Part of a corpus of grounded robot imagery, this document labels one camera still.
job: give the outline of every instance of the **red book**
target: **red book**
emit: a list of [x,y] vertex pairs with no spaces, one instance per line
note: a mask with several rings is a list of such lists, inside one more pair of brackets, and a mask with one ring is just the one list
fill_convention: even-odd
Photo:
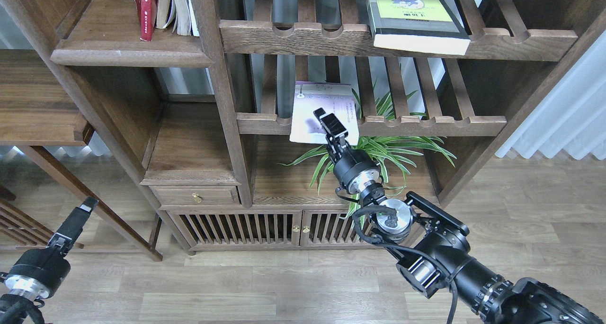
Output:
[[141,39],[151,41],[154,23],[156,23],[157,2],[156,0],[134,0],[134,2],[137,4],[139,22],[141,23]]

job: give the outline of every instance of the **potted plant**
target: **potted plant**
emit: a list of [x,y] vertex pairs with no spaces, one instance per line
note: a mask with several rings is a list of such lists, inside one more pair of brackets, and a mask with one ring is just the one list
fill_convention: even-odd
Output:
[[[357,99],[357,104],[359,105],[360,97],[354,89],[352,89],[352,91]],[[410,99],[415,93],[416,91],[413,91],[412,93],[408,94],[406,98]],[[383,97],[379,98],[376,106],[378,115],[384,116],[387,120],[395,119],[391,92],[387,92],[385,95],[383,95]],[[360,118],[361,112],[359,109],[357,110],[357,113],[358,118]],[[416,115],[419,117],[427,116],[425,113],[416,112],[411,113],[411,115]],[[407,165],[416,167],[415,162],[407,158],[407,156],[422,156],[422,150],[439,152],[446,157],[450,164],[454,166],[455,163],[453,162],[453,159],[456,159],[456,156],[453,155],[452,152],[441,147],[441,144],[444,144],[444,141],[437,136],[361,136],[358,144],[353,146],[353,149],[362,149],[366,151],[370,158],[378,162],[379,166],[381,167],[381,175],[383,176],[383,181],[385,183],[389,183],[387,162],[391,162],[391,164],[400,169],[402,172],[404,185],[386,186],[386,189],[398,190],[395,195],[390,195],[396,196],[402,192],[403,188],[406,186],[406,175],[411,175]],[[317,182],[318,192],[320,192],[322,182],[324,181],[326,175],[328,173],[332,173],[335,167],[330,161],[329,154],[326,151],[326,145],[315,147],[288,164],[280,164],[284,166],[296,166],[297,164],[313,157],[320,157],[320,161],[314,170],[309,188],[311,188],[314,183]],[[355,212],[357,209],[359,209],[359,205],[351,202],[347,216],[351,216],[351,214],[353,214],[353,212]]]

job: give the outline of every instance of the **book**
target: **book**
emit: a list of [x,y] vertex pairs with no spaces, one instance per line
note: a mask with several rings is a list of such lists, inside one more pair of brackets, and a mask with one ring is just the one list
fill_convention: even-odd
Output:
[[141,40],[151,41],[156,22],[156,0],[134,0],[141,24]]
[[158,0],[156,13],[156,28],[166,29],[175,19],[174,9],[171,8],[173,0]]
[[190,11],[191,34],[194,36],[200,36],[200,31],[197,29],[196,17],[193,14],[193,5],[191,4],[191,0],[187,0],[187,4]]
[[188,0],[174,0],[176,19],[173,30],[179,35],[191,35],[191,18]]
[[444,0],[366,0],[375,47],[464,55],[471,42]]
[[349,132],[347,140],[357,145],[356,98],[349,84],[297,81],[294,85],[293,117],[290,141],[295,143],[326,144],[326,133],[313,112],[324,108],[335,116]]

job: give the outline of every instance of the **green book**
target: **green book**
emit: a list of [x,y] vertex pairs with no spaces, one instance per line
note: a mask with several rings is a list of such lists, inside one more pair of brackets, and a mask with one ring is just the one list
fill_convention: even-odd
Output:
[[469,35],[444,0],[366,0],[375,47],[465,55]]

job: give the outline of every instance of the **white booklet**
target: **white booklet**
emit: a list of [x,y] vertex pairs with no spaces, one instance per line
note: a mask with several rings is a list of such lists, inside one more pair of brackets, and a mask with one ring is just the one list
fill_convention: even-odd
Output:
[[349,84],[297,81],[294,86],[293,119],[290,141],[296,143],[326,144],[326,133],[313,115],[318,108],[335,116],[349,132],[347,141],[357,145],[356,98]]

